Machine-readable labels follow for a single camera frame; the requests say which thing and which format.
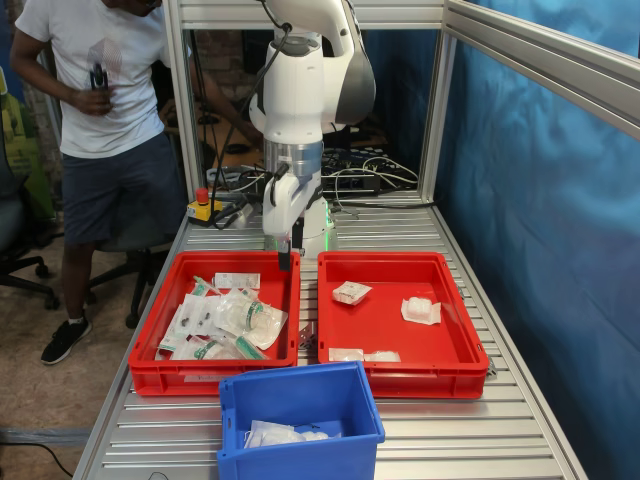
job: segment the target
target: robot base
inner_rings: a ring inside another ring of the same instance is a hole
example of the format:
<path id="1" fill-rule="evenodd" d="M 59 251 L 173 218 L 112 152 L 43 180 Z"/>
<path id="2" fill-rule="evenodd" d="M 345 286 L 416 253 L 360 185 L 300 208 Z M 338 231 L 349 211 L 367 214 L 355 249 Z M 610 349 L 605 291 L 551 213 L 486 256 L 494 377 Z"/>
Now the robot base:
<path id="1" fill-rule="evenodd" d="M 277 250 L 275 237 L 266 236 L 264 249 Z M 338 249 L 338 233 L 329 206 L 324 198 L 319 198 L 304 214 L 302 248 L 292 248 L 303 259 L 316 259 L 322 252 Z"/>

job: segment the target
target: red plastic bin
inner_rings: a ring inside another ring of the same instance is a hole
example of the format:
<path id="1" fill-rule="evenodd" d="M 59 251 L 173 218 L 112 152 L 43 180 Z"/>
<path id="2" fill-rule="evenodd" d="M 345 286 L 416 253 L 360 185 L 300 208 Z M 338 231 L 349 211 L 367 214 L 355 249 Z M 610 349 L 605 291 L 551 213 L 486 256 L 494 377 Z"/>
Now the red plastic bin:
<path id="1" fill-rule="evenodd" d="M 344 282 L 373 287 L 358 305 L 332 298 Z M 402 300 L 442 303 L 441 323 L 402 318 Z M 400 362 L 365 362 L 375 397 L 479 398 L 489 359 L 439 253 L 328 252 L 318 258 L 318 359 L 330 348 L 393 351 Z"/>
<path id="2" fill-rule="evenodd" d="M 259 273 L 260 300 L 289 313 L 278 340 L 264 352 L 269 360 L 156 361 L 158 345 L 176 309 L 194 287 L 193 276 L 209 281 L 216 272 Z M 228 376 L 295 366 L 299 318 L 300 257 L 297 254 L 291 257 L 291 271 L 281 272 L 275 252 L 180 253 L 129 355 L 133 385 L 139 395 L 217 395 L 218 383 Z"/>

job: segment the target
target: man's hand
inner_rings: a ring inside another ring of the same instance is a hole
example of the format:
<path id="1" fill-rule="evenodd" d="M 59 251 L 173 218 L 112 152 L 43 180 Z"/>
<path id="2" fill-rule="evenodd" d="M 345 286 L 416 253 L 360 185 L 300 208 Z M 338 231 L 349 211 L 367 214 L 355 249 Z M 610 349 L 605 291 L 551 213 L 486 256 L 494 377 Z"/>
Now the man's hand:
<path id="1" fill-rule="evenodd" d="M 111 111 L 113 90 L 74 90 L 67 103 L 86 115 L 101 117 Z"/>

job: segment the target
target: office chair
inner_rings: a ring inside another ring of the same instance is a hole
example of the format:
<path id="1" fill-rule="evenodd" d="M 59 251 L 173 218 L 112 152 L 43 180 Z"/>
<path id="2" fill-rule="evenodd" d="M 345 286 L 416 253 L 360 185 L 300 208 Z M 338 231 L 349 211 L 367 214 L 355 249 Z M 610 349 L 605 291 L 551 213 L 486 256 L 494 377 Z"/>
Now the office chair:
<path id="1" fill-rule="evenodd" d="M 18 270 L 37 264 L 36 275 L 40 278 L 46 278 L 49 275 L 49 269 L 42 257 L 21 258 L 29 251 L 29 248 L 16 245 L 27 223 L 27 211 L 23 202 L 24 183 L 27 181 L 27 177 L 16 178 L 13 175 L 7 162 L 4 131 L 0 136 L 2 137 L 2 148 L 0 149 L 0 285 L 44 293 L 47 295 L 45 308 L 55 310 L 60 306 L 60 300 L 53 293 L 53 289 L 11 275 Z"/>
<path id="2" fill-rule="evenodd" d="M 172 235 L 162 233 L 153 217 L 149 215 L 145 206 L 137 200 L 135 195 L 123 192 L 117 206 L 113 237 L 109 241 L 98 244 L 97 250 L 126 253 L 127 260 L 124 264 L 90 280 L 87 303 L 96 302 L 92 288 L 116 278 L 137 273 L 138 279 L 133 291 L 131 312 L 125 321 L 127 327 L 136 328 L 140 321 L 138 312 L 144 288 L 147 284 L 153 285 L 155 283 L 157 273 L 154 267 L 162 265 L 168 253 L 168 251 L 151 253 L 151 248 L 165 245 L 173 241 L 173 238 Z"/>

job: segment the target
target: dark shorts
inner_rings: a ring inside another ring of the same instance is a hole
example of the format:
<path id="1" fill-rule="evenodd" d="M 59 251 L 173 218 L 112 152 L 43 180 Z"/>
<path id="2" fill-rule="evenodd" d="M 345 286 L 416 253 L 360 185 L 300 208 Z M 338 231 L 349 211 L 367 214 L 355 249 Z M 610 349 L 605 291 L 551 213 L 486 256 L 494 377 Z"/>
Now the dark shorts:
<path id="1" fill-rule="evenodd" d="M 68 245 L 111 239 L 118 202 L 137 198 L 166 235 L 175 234 L 186 195 L 169 140 L 160 134 L 108 158 L 63 155 L 64 231 Z"/>

